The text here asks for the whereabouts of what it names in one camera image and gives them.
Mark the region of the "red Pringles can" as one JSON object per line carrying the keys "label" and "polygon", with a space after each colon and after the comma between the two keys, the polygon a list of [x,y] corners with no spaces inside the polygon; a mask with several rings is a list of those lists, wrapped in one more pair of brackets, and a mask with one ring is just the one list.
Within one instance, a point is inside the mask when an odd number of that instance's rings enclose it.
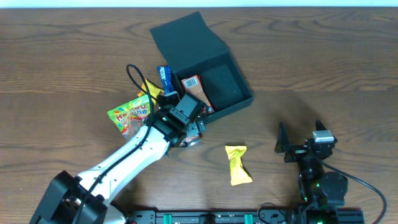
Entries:
{"label": "red Pringles can", "polygon": [[189,147],[193,146],[196,143],[200,142],[201,137],[199,134],[193,136],[187,136],[180,144],[180,147]]}

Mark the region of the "red wafer snack box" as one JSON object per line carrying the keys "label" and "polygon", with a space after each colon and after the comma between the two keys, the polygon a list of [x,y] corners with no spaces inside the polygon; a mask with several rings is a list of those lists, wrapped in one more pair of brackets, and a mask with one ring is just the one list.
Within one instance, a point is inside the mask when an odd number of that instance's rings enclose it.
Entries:
{"label": "red wafer snack box", "polygon": [[215,112],[208,97],[205,94],[199,75],[194,75],[192,77],[183,79],[181,81],[181,84],[186,92],[195,95],[198,99],[206,103],[206,105],[208,106],[208,114],[212,114]]}

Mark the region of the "blue Oreo cookie pack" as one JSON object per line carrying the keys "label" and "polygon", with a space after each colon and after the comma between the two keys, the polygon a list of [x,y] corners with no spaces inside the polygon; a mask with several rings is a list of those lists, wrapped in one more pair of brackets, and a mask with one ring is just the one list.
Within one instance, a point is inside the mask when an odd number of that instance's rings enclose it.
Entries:
{"label": "blue Oreo cookie pack", "polygon": [[165,94],[169,94],[169,93],[173,92],[175,89],[174,89],[173,81],[172,81],[171,68],[169,66],[159,66],[159,67],[157,67],[157,71],[160,75],[160,79],[161,79]]}

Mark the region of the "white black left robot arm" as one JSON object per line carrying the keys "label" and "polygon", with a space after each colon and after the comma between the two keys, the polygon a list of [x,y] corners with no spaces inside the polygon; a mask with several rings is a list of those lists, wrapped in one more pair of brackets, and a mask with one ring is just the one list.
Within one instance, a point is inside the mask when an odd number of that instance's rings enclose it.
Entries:
{"label": "white black left robot arm", "polygon": [[49,183],[31,223],[126,223],[111,202],[142,170],[178,147],[206,104],[186,93],[176,105],[151,111],[145,125],[120,149],[98,165],[70,175],[57,174]]}

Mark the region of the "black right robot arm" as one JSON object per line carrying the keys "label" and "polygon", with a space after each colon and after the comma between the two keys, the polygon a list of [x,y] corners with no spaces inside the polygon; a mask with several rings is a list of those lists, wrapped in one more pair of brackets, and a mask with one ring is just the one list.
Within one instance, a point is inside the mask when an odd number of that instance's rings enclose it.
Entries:
{"label": "black right robot arm", "polygon": [[287,223],[338,223],[338,207],[344,205],[348,179],[336,171],[326,172],[323,160],[330,157],[337,138],[320,120],[313,137],[301,145],[290,143],[287,129],[279,123],[274,151],[284,154],[285,163],[298,165],[298,186],[304,204],[287,212]]}

